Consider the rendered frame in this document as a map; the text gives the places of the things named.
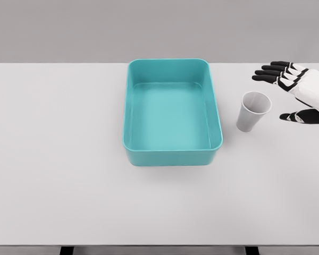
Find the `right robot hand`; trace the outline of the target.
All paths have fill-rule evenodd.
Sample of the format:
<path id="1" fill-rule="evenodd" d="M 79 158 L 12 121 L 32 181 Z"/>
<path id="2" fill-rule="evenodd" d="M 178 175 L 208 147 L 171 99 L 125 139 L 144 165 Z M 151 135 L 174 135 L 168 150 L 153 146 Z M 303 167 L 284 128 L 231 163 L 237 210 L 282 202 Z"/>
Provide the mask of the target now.
<path id="1" fill-rule="evenodd" d="M 252 76 L 254 81 L 264 81 L 279 86 L 292 94 L 308 109 L 283 113 L 281 120 L 301 124 L 319 124 L 319 71 L 293 62 L 273 61 L 263 65 Z"/>

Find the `white paper cup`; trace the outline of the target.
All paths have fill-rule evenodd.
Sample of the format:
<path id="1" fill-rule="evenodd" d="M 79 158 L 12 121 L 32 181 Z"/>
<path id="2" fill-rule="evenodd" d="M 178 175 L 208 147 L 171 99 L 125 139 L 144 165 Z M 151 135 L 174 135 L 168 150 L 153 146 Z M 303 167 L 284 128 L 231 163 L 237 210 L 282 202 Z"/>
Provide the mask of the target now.
<path id="1" fill-rule="evenodd" d="M 249 91 L 242 96 L 236 126 L 242 132 L 250 132 L 257 122 L 272 108 L 269 97 L 258 91 Z"/>

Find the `teal plastic basket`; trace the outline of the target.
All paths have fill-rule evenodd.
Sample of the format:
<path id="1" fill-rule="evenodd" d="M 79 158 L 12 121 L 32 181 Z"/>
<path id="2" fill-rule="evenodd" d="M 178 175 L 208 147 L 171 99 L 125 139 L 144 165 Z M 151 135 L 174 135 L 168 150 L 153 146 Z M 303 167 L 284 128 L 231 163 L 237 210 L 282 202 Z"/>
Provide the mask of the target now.
<path id="1" fill-rule="evenodd" d="M 223 134 L 209 64 L 200 58 L 131 61 L 122 143 L 135 166 L 210 164 Z"/>

